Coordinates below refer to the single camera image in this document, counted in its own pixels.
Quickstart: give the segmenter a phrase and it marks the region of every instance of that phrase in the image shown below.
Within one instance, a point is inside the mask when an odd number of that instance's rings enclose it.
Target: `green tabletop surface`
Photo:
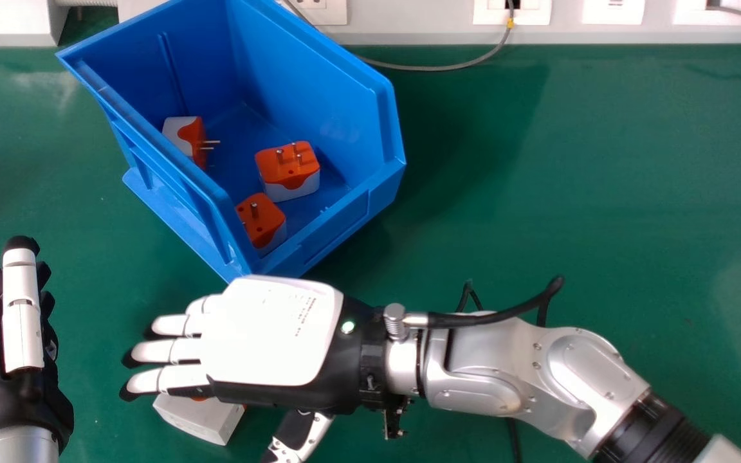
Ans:
[[[86,13],[65,43],[115,21]],[[443,64],[482,50],[361,51]],[[62,462],[257,461],[283,410],[250,408],[222,448],[165,424],[152,399],[118,398],[121,357],[148,323],[224,284],[121,182],[104,115],[55,51],[0,50],[0,249],[33,235],[53,270],[77,414]],[[741,446],[741,45],[518,46],[455,73],[385,74],[408,156],[399,196],[306,276],[451,311],[466,278],[499,309],[562,273],[550,325],[602,334]],[[403,427],[385,442],[381,416],[360,410],[311,461],[512,459],[502,419],[418,401]],[[528,425],[520,438],[526,461],[580,461]]]

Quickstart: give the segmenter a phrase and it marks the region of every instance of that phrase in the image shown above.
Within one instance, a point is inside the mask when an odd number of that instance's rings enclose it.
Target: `corrugated white hose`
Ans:
[[[118,0],[56,0],[59,6],[113,6],[118,8]]]

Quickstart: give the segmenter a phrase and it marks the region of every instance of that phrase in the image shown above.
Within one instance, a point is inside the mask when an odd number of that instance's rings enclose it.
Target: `white socket panel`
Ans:
[[[582,4],[582,24],[639,26],[644,15],[645,0],[585,0]]]
[[[691,26],[741,26],[741,15],[706,10],[708,0],[677,0],[674,24]],[[741,0],[722,0],[721,6],[741,10]]]
[[[551,23],[552,0],[522,0],[521,8],[514,9],[514,23],[518,26],[547,26]],[[474,24],[507,24],[508,9],[505,0],[473,0]]]
[[[347,0],[289,0],[315,26],[347,26]],[[283,0],[276,3],[290,10]]]

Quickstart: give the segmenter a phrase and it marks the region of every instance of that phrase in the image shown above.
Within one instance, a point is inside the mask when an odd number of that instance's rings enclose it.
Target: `blue storage box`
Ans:
[[[394,90],[273,0],[175,0],[59,53],[105,109],[124,183],[209,266],[297,277],[388,206],[405,166]],[[160,130],[202,116],[202,171]],[[279,203],[288,239],[259,258],[235,205],[262,190],[258,150],[310,141],[317,193]]]

